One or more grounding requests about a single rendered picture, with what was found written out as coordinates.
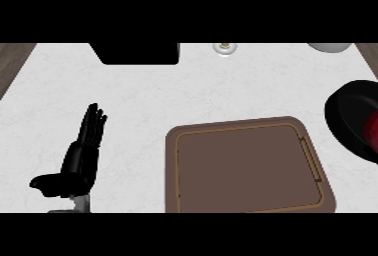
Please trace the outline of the white round bowl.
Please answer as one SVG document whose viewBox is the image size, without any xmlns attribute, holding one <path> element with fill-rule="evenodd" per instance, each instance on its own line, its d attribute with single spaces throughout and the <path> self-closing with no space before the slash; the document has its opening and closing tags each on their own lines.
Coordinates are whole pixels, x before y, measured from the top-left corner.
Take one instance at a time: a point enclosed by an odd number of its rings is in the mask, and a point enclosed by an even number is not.
<svg viewBox="0 0 378 256">
<path fill-rule="evenodd" d="M 310 43 L 309 46 L 325 53 L 341 53 L 350 46 L 350 43 Z"/>
</svg>

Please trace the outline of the small white round object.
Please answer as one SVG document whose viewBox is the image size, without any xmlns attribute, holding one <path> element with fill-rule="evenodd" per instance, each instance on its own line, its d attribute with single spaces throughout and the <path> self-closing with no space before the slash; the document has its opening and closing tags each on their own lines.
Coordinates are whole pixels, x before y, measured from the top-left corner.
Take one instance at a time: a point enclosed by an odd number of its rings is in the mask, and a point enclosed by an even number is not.
<svg viewBox="0 0 378 256">
<path fill-rule="evenodd" d="M 213 49 L 220 56 L 229 56 L 238 49 L 236 43 L 214 43 Z"/>
</svg>

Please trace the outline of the black pot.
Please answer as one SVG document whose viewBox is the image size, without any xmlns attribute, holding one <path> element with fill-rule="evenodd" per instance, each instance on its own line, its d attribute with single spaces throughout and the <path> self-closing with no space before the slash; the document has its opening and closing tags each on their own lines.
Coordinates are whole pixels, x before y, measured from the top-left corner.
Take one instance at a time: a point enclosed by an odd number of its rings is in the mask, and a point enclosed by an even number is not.
<svg viewBox="0 0 378 256">
<path fill-rule="evenodd" d="M 363 124 L 378 111 L 378 82 L 354 80 L 340 87 L 325 102 L 325 120 L 345 149 L 378 164 L 378 153 L 363 137 Z"/>
</svg>

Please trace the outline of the black appliance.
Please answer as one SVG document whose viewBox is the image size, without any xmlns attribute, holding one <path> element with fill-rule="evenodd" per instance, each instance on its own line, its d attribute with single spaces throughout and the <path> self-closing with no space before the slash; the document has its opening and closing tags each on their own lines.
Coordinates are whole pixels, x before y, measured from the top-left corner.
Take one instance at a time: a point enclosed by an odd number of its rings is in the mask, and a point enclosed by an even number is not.
<svg viewBox="0 0 378 256">
<path fill-rule="evenodd" d="M 93 51 L 105 65 L 176 65 L 180 57 L 179 43 L 91 43 Z"/>
</svg>

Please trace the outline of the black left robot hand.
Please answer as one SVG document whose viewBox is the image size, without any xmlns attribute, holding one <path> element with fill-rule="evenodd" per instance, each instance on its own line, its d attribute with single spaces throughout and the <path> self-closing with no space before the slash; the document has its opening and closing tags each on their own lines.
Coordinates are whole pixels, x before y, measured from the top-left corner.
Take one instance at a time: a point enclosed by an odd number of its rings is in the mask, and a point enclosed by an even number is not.
<svg viewBox="0 0 378 256">
<path fill-rule="evenodd" d="M 108 116 L 96 103 L 87 107 L 77 140 L 63 157 L 60 171 L 37 176 L 29 187 L 44 197 L 78 197 L 89 194 L 94 185 L 99 163 L 99 148 Z"/>
</svg>

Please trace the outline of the brown tray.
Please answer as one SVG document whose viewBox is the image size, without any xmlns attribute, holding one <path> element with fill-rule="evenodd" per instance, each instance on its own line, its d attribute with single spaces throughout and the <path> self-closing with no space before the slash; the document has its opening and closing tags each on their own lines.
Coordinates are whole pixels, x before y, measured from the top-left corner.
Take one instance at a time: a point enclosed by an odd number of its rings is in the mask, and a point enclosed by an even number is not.
<svg viewBox="0 0 378 256">
<path fill-rule="evenodd" d="M 165 136 L 168 213 L 331 213 L 337 203 L 301 121 L 185 125 Z"/>
</svg>

